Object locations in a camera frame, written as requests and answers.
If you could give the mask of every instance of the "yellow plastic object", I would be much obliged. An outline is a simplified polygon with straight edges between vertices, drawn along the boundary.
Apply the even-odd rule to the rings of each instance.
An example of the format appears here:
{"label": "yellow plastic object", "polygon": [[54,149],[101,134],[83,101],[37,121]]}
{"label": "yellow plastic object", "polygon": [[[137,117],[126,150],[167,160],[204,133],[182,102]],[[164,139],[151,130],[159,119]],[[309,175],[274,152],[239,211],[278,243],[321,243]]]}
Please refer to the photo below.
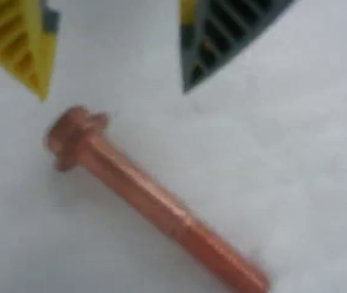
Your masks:
{"label": "yellow plastic object", "polygon": [[193,25],[197,0],[180,0],[180,23],[182,26]]}
{"label": "yellow plastic object", "polygon": [[0,66],[36,93],[48,95],[56,32],[44,28],[42,0],[0,0]]}

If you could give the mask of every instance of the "bolt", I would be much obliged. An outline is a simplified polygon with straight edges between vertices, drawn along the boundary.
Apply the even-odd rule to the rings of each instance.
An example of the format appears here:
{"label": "bolt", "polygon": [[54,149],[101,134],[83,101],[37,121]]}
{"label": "bolt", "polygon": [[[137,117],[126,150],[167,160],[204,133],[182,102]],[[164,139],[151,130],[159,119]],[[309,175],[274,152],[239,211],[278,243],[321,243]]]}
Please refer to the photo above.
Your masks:
{"label": "bolt", "polygon": [[263,273],[103,137],[107,123],[106,114],[91,115],[83,107],[66,111],[48,134],[57,168],[86,168],[235,292],[267,292],[269,282]]}

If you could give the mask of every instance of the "bolt head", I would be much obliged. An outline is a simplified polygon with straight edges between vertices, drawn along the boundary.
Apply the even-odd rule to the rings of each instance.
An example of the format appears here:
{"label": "bolt head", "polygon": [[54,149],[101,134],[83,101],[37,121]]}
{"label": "bolt head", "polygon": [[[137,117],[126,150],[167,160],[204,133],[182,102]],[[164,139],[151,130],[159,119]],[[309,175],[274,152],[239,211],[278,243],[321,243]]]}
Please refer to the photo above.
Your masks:
{"label": "bolt head", "polygon": [[81,142],[92,132],[101,132],[108,124],[106,114],[92,115],[85,107],[67,110],[53,125],[47,135],[48,149],[57,156],[57,168],[62,171],[78,163]]}

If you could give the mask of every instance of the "white surface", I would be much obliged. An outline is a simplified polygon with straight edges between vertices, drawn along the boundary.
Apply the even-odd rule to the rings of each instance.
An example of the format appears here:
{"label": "white surface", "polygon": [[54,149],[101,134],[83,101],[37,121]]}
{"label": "white surface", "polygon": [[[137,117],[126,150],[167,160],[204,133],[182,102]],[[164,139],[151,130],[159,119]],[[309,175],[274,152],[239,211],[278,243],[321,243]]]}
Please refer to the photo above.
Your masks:
{"label": "white surface", "polygon": [[42,147],[67,107],[272,278],[273,293],[347,292],[347,1],[299,1],[189,96],[177,1],[52,1],[51,98],[0,70],[0,293],[228,292],[83,170]]}

